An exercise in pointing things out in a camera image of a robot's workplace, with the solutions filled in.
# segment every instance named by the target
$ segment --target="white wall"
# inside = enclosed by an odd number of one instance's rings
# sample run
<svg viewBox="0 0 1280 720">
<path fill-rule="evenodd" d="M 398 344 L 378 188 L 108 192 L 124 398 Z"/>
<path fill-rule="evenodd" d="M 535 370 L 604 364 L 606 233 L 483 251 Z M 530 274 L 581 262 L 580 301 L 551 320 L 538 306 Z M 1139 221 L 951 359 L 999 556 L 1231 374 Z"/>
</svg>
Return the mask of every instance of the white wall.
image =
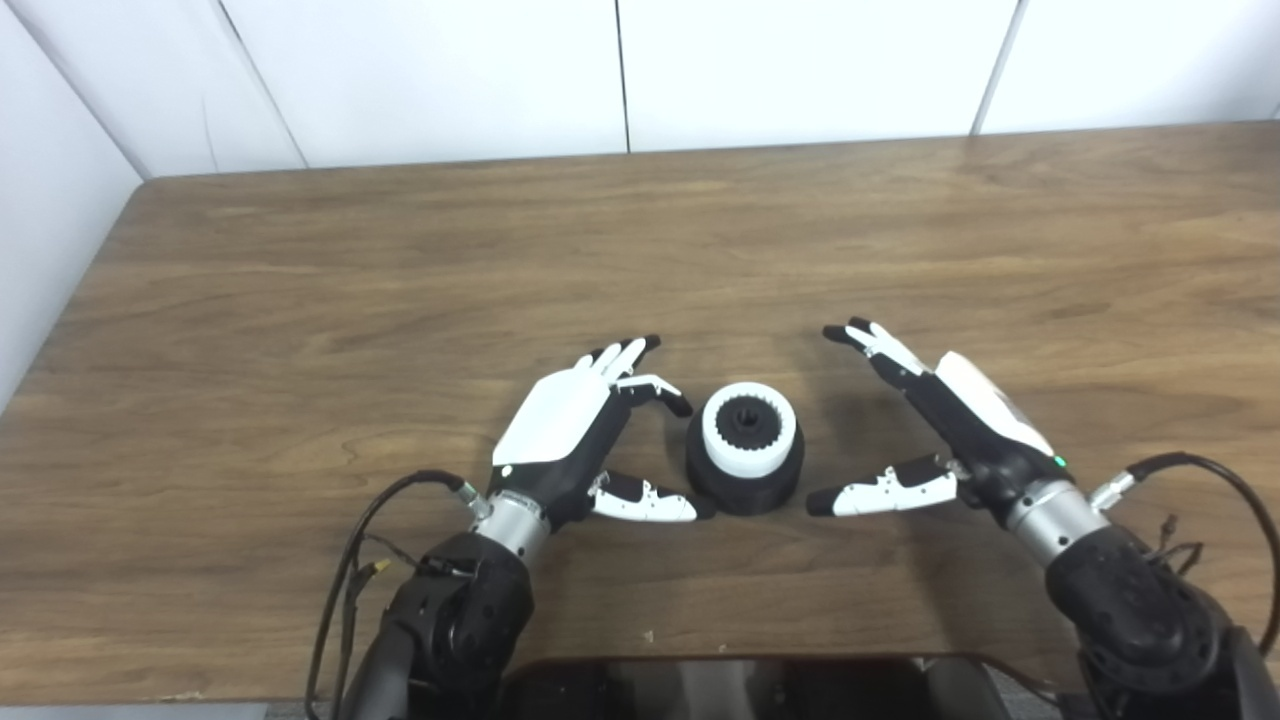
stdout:
<svg viewBox="0 0 1280 720">
<path fill-rule="evenodd" d="M 0 4 L 0 407 L 140 182 Z"/>
<path fill-rule="evenodd" d="M 312 167 L 626 151 L 611 1 L 225 3 Z"/>
<path fill-rule="evenodd" d="M 1029 0 L 983 132 L 1261 120 L 1280 1 Z"/>
<path fill-rule="evenodd" d="M 632 150 L 968 135 L 1015 0 L 621 0 Z"/>
<path fill-rule="evenodd" d="M 303 167 L 215 0 L 8 0 L 145 177 Z"/>
</svg>

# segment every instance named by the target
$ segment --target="black cable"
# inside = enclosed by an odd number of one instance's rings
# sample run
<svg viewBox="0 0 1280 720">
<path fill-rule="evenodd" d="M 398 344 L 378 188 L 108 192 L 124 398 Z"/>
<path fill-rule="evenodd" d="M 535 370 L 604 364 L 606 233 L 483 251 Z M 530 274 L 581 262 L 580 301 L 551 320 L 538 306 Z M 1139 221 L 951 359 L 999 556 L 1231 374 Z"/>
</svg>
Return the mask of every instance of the black cable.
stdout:
<svg viewBox="0 0 1280 720">
<path fill-rule="evenodd" d="M 338 644 L 338 671 L 334 673 L 333 705 L 329 708 L 329 716 L 333 720 L 338 717 L 338 710 L 342 707 L 342 697 L 347 688 L 347 670 L 351 667 L 351 653 L 356 644 L 356 612 L 358 610 L 357 601 L 360 600 L 360 593 L 365 592 L 369 580 L 372 580 L 374 575 L 381 573 L 389 564 L 389 560 L 370 562 L 358 569 L 352 566 L 352 570 L 347 573 L 347 592 L 342 603 L 342 639 Z"/>
<path fill-rule="evenodd" d="M 1271 648 L 1275 647 L 1276 635 L 1280 634 L 1280 532 L 1276 530 L 1275 520 L 1271 519 L 1267 506 L 1262 503 L 1262 498 L 1258 497 L 1258 493 L 1253 492 L 1249 483 L 1244 482 L 1244 478 L 1236 475 L 1221 462 L 1210 460 L 1208 457 L 1201 457 L 1189 452 L 1166 452 L 1165 455 L 1156 455 L 1134 462 L 1125 468 L 1125 470 L 1133 475 L 1134 480 L 1140 483 L 1148 475 L 1183 465 L 1193 465 L 1208 470 L 1235 488 L 1235 492 L 1244 498 L 1249 510 L 1253 511 L 1253 516 L 1258 521 L 1258 528 L 1262 529 L 1262 534 L 1267 539 L 1267 550 L 1271 552 L 1271 616 L 1262 630 L 1262 637 L 1258 638 L 1258 653 L 1266 659 Z"/>
<path fill-rule="evenodd" d="M 383 505 L 387 505 L 387 501 L 410 486 L 424 483 L 440 483 L 448 487 L 451 492 L 457 492 L 462 489 L 466 480 L 443 470 L 419 470 L 411 475 L 404 475 L 378 493 L 378 497 L 369 503 L 369 507 L 365 507 L 365 511 L 361 512 L 351 534 L 347 537 L 346 544 L 343 544 L 342 556 L 338 559 L 338 570 L 334 573 L 333 584 L 329 587 L 329 596 L 325 597 L 324 610 L 320 612 L 320 628 L 316 630 L 316 642 L 311 650 L 311 667 L 307 670 L 307 685 L 302 698 L 302 708 L 306 712 L 307 720 L 320 720 L 320 716 L 315 711 L 315 696 L 316 684 L 320 679 L 320 664 L 324 659 L 324 647 L 329 638 L 329 625 L 333 623 L 333 612 L 338 605 L 338 596 L 346 584 L 344 580 L 349 578 L 349 566 L 353 564 L 356 553 L 360 552 L 360 543 L 365 529 L 369 528 L 369 523 L 381 510 Z M 340 693 L 335 693 L 335 696 L 340 697 Z M 337 716 L 337 714 L 338 705 L 334 703 L 332 715 Z"/>
</svg>

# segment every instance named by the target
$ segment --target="black fingertip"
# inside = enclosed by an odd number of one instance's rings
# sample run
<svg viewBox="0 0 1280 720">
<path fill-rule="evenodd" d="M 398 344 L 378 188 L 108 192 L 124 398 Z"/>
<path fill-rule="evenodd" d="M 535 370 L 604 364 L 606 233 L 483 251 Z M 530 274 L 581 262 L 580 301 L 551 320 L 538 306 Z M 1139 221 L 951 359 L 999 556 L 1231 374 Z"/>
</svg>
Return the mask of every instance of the black fingertip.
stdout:
<svg viewBox="0 0 1280 720">
<path fill-rule="evenodd" d="M 716 501 L 712 498 L 695 495 L 686 500 L 689 500 L 689 505 L 694 507 L 694 512 L 698 514 L 699 520 L 708 520 L 716 516 Z"/>
<path fill-rule="evenodd" d="M 836 514 L 836 498 L 844 489 L 833 487 L 810 492 L 809 497 L 804 498 L 804 509 L 814 518 L 829 518 Z"/>
<path fill-rule="evenodd" d="M 671 414 L 677 418 L 687 418 L 694 414 L 692 404 L 690 404 L 689 398 L 684 395 L 671 396 L 671 400 L 667 400 L 667 407 L 669 407 Z"/>
<path fill-rule="evenodd" d="M 644 480 L 635 475 L 609 470 L 609 482 L 602 484 L 600 489 L 627 502 L 640 502 L 644 500 Z"/>
<path fill-rule="evenodd" d="M 938 465 L 937 455 L 925 455 L 895 464 L 893 474 L 897 475 L 897 484 L 914 488 L 946 477 L 947 469 Z"/>
<path fill-rule="evenodd" d="M 662 338 L 655 334 L 646 334 L 640 340 L 644 341 L 644 350 L 640 351 L 640 355 L 636 357 L 636 361 L 631 364 L 632 370 L 640 366 L 640 361 L 644 360 L 645 356 L 649 355 L 649 352 L 657 350 L 658 346 L 662 345 Z"/>
<path fill-rule="evenodd" d="M 822 337 L 829 340 L 831 342 L 844 342 L 845 345 L 852 345 L 854 338 L 849 337 L 845 332 L 845 325 L 827 325 L 822 328 Z"/>
</svg>

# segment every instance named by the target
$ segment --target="cable connector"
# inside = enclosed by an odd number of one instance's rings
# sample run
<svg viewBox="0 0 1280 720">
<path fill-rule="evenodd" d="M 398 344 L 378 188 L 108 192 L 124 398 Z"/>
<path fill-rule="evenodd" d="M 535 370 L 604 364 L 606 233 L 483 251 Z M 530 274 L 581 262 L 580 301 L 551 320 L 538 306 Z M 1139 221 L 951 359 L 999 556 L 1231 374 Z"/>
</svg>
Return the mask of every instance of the cable connector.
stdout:
<svg viewBox="0 0 1280 720">
<path fill-rule="evenodd" d="M 1124 493 L 1133 489 L 1135 484 L 1138 484 L 1138 478 L 1128 470 L 1124 470 L 1119 475 L 1098 486 L 1098 488 L 1089 495 L 1089 507 L 1092 507 L 1094 512 L 1111 510 L 1117 502 L 1120 502 Z"/>
<path fill-rule="evenodd" d="M 471 483 L 462 483 L 462 487 L 453 491 L 453 495 L 475 515 L 476 523 L 493 515 L 493 505 L 476 488 L 471 487 Z"/>
<path fill-rule="evenodd" d="M 366 562 L 364 568 L 352 573 L 347 582 L 347 605 L 355 606 L 356 598 L 365 591 L 365 585 L 369 584 L 369 580 L 372 580 L 375 575 L 389 568 L 390 564 L 390 560 Z"/>
</svg>

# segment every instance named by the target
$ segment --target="black gear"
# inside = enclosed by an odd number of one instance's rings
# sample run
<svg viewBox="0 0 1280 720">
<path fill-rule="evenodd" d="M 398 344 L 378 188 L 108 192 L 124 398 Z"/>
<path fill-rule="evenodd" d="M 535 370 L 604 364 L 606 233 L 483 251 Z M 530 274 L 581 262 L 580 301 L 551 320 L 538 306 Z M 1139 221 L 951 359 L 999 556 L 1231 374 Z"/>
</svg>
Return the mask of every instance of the black gear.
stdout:
<svg viewBox="0 0 1280 720">
<path fill-rule="evenodd" d="M 768 402 L 742 395 L 721 405 L 716 432 L 740 450 L 762 450 L 782 437 L 782 418 Z"/>
</svg>

